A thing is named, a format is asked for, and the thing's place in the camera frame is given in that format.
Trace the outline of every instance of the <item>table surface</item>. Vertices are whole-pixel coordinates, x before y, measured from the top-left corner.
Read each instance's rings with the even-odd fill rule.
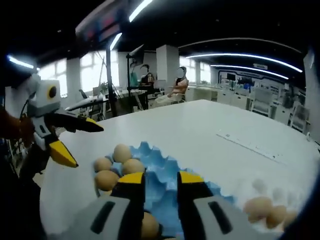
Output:
[[[176,158],[180,168],[191,168],[221,186],[224,194],[234,194],[237,183],[248,176],[265,176],[277,186],[309,190],[317,174],[319,153],[305,135],[270,118],[217,102],[180,103],[99,124],[103,132],[63,132],[60,136],[79,167],[48,162],[40,194],[41,221],[47,234],[66,230],[75,214],[97,198],[92,163],[112,153],[119,143],[138,147],[147,141],[164,157]],[[219,133],[263,146],[283,164],[225,140]]]

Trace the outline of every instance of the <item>egg carton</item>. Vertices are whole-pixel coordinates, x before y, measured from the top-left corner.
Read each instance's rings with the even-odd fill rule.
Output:
[[[178,216],[177,203],[177,173],[186,171],[194,173],[190,168],[180,168],[178,161],[171,157],[163,157],[159,148],[150,148],[146,141],[142,141],[138,148],[129,146],[132,158],[145,166],[145,203],[144,209],[151,213],[162,226],[162,235],[183,236],[181,222]],[[111,171],[122,177],[122,164],[115,162],[113,153],[105,156],[112,162]],[[214,195],[223,197],[234,204],[234,196],[221,194],[221,187],[213,182],[205,182]],[[96,188],[97,196],[104,194]]]

